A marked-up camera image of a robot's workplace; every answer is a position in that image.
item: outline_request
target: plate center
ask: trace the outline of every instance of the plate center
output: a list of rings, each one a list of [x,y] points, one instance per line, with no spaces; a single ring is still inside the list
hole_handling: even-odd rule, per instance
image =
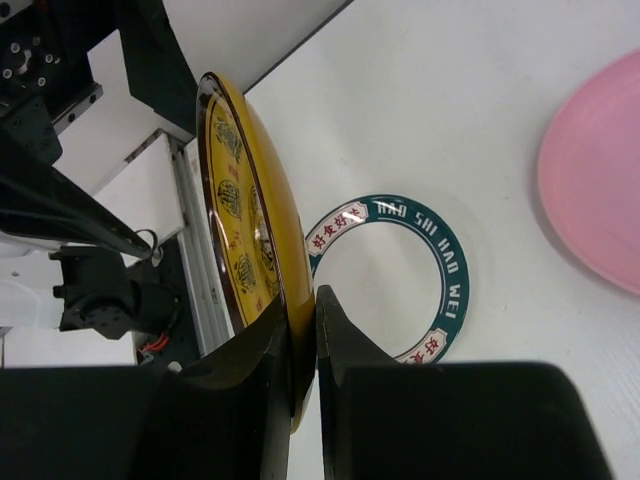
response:
[[[331,285],[349,319],[394,357],[424,337],[442,292],[429,247],[410,230],[382,222],[337,239],[314,283]]]

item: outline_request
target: pink plate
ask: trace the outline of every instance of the pink plate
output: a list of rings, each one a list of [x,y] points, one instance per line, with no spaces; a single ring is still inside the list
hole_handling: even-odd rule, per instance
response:
[[[640,50],[592,77],[556,115],[538,182],[573,253],[640,294]]]

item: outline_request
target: yellow plate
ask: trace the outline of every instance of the yellow plate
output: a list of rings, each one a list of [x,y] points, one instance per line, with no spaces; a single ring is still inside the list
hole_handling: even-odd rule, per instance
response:
[[[211,236],[238,333],[282,293],[292,345],[292,431],[315,370],[315,297],[298,210],[278,155],[244,96],[208,73],[198,88],[198,148]]]

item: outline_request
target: red chinese character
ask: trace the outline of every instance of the red chinese character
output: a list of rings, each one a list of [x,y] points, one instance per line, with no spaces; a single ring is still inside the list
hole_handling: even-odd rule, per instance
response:
[[[422,360],[424,360],[424,354],[416,352],[415,355],[411,355],[409,358],[413,360],[413,363],[422,363]]]
[[[338,230],[347,225],[347,219],[342,215],[338,215],[336,218],[334,218],[334,220],[336,226],[338,227]]]
[[[335,233],[336,231],[333,229],[333,225],[327,225],[326,227],[324,227],[324,234],[329,235],[329,238],[331,238],[331,235]]]
[[[427,352],[429,352],[429,355],[433,355],[434,353],[436,353],[436,349],[440,345],[438,345],[438,341],[435,338],[431,337],[429,341],[424,344],[424,346],[427,349]]]
[[[316,235],[316,238],[313,239],[313,244],[317,247],[317,248],[322,248],[322,245],[324,245],[325,242],[324,241],[324,237],[321,237],[320,235]]]
[[[235,168],[233,168],[231,165],[229,165],[229,173],[233,175],[233,178],[238,180],[238,171]]]

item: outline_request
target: table surface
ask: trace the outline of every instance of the table surface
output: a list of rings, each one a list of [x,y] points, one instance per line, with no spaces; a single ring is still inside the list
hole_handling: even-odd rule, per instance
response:
[[[560,366],[618,478],[640,472],[640,300],[563,247],[541,210],[535,166],[545,129],[571,92],[640,45],[639,15],[633,0],[360,0],[247,96],[280,154],[306,232],[339,204],[372,193],[411,197],[446,220],[465,250],[472,295],[444,360]],[[367,265],[382,262],[374,277],[385,288],[371,301],[395,308],[398,295],[416,288],[414,276],[384,255],[395,237],[381,244],[371,233],[322,280],[346,272],[339,298],[362,301]],[[374,339],[402,328],[398,319],[416,307],[406,308],[393,321],[375,320]],[[323,478],[319,431],[314,397],[292,438],[289,478]]]

